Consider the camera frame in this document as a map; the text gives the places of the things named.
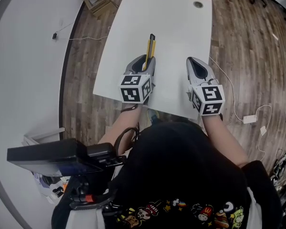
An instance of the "white table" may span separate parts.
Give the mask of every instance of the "white table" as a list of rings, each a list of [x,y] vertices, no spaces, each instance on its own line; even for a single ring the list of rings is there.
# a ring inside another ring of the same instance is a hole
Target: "white table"
[[[202,8],[194,2],[203,4]],[[156,36],[156,69],[149,107],[196,119],[186,94],[186,59],[208,63],[212,31],[211,0],[122,0],[97,72],[93,93],[120,100],[117,87],[128,63],[146,54],[150,34]]]

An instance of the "white cube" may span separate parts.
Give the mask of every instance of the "white cube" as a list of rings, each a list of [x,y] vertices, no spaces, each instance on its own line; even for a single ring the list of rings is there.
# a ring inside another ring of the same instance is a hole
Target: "white cube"
[[[192,86],[191,101],[200,115],[218,115],[225,103],[223,86]]]
[[[152,92],[151,76],[147,74],[122,75],[119,88],[123,103],[143,104]]]

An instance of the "wooden floor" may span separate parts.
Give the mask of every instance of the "wooden floor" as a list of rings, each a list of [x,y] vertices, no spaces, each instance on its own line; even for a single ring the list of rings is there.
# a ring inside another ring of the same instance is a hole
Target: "wooden floor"
[[[218,62],[235,88],[235,111],[242,118],[255,114],[263,104],[272,105],[269,129],[260,148],[266,151],[263,163],[271,170],[279,148],[286,150],[286,22],[279,5],[266,0],[254,5],[248,0],[212,0],[213,29],[210,56]],[[108,35],[115,17],[109,11],[98,20],[84,9],[75,38]],[[64,138],[75,137],[86,145],[97,143],[113,124],[121,103],[92,94],[106,39],[73,41],[65,79],[63,102]],[[270,109],[262,108],[258,121],[242,124],[233,114],[232,87],[215,64],[212,66],[224,86],[224,122],[248,152],[250,159],[261,159],[257,150],[260,128],[266,125]],[[165,119],[170,115],[161,113]],[[147,125],[142,116],[142,125]]]

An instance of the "black shirt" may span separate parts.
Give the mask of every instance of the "black shirt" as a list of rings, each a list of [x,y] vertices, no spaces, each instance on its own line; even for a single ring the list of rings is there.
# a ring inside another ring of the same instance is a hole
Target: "black shirt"
[[[189,123],[161,123],[141,132],[119,175],[118,216],[106,228],[246,228],[250,187],[262,208],[263,228],[278,228],[282,209],[262,163],[242,169]]]

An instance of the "black monitor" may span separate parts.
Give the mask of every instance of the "black monitor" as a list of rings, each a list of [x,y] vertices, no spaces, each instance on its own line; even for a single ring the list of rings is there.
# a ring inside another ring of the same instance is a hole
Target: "black monitor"
[[[76,139],[9,148],[7,161],[49,177],[85,175],[123,163],[109,143],[86,147]]]

